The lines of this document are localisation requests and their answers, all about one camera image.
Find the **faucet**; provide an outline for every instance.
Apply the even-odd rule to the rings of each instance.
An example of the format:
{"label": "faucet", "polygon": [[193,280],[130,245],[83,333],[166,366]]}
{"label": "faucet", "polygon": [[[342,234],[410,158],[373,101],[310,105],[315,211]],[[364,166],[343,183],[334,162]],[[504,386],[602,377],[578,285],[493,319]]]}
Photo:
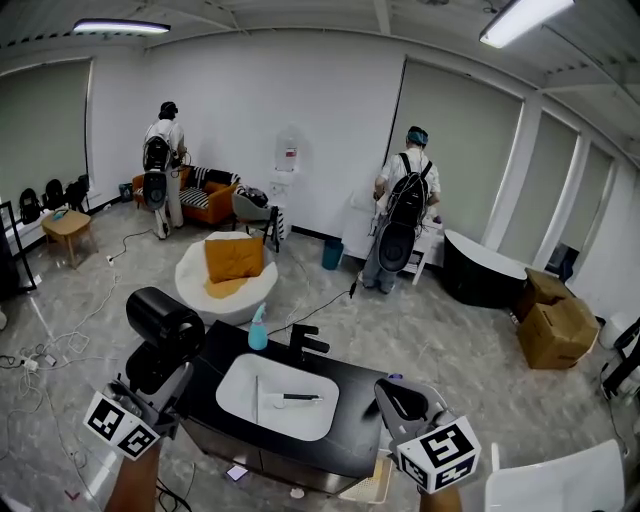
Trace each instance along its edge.
{"label": "faucet", "polygon": [[296,363],[304,361],[303,348],[326,354],[329,352],[329,344],[317,338],[307,337],[307,334],[316,336],[320,332],[314,325],[293,324],[291,338],[289,340],[289,352]]}

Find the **wooden stool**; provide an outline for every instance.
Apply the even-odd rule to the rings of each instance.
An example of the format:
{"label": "wooden stool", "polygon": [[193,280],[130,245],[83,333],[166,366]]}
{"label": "wooden stool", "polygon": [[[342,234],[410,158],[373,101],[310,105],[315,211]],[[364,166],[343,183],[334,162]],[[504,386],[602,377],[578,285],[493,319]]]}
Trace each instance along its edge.
{"label": "wooden stool", "polygon": [[91,245],[96,252],[98,252],[98,246],[91,234],[91,217],[84,213],[79,213],[74,210],[68,210],[64,216],[58,220],[54,220],[55,213],[47,215],[40,224],[42,231],[44,231],[47,237],[47,247],[49,246],[49,237],[53,238],[56,242],[65,245],[69,249],[69,256],[71,257],[71,266],[77,268],[76,257],[73,254],[72,239],[80,236],[84,232],[89,234]]}

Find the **orange cushion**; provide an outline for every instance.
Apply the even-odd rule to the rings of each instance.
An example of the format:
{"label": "orange cushion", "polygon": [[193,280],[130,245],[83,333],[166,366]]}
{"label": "orange cushion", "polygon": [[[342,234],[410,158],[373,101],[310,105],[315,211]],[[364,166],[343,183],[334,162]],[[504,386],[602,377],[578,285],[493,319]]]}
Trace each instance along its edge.
{"label": "orange cushion", "polygon": [[211,282],[258,277],[264,268],[261,238],[205,240],[204,252]]}
{"label": "orange cushion", "polygon": [[207,279],[204,283],[204,289],[214,299],[224,299],[236,293],[247,281],[248,278],[242,277],[213,284],[211,279]]}

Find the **white chair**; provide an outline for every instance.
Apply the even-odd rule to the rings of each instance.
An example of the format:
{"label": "white chair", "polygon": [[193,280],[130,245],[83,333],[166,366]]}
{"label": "white chair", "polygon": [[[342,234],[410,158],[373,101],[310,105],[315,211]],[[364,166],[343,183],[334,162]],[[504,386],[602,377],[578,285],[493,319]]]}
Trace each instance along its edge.
{"label": "white chair", "polygon": [[[250,238],[240,232],[216,231],[206,240]],[[176,288],[184,303],[200,315],[206,325],[222,320],[240,325],[251,320],[256,310],[278,280],[278,268],[271,251],[263,247],[264,269],[258,277],[250,277],[234,294],[224,299],[211,297],[204,288],[209,276],[204,252],[204,240],[191,244],[176,265]]]}
{"label": "white chair", "polygon": [[624,479],[618,443],[609,440],[561,459],[500,469],[491,445],[493,473],[485,487],[485,512],[619,512]]}

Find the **orange sofa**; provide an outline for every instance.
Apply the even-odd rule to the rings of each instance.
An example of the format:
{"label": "orange sofa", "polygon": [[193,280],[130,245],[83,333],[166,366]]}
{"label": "orange sofa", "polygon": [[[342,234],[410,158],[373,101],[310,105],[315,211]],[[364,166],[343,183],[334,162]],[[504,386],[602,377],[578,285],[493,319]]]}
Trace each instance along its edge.
{"label": "orange sofa", "polygon": [[[180,168],[180,202],[182,203],[182,215],[187,219],[194,219],[211,225],[219,224],[227,217],[233,215],[231,196],[238,186],[238,183],[235,182],[228,185],[205,181],[202,188],[187,187],[189,175],[192,172],[194,172],[194,167],[192,166],[182,166]],[[133,198],[138,207],[140,207],[140,204],[144,206],[144,198],[142,195],[143,181],[144,174],[135,176],[132,180]],[[193,196],[193,194],[201,194],[202,197],[205,198],[202,200],[202,204],[198,206],[192,204],[188,196]]]}

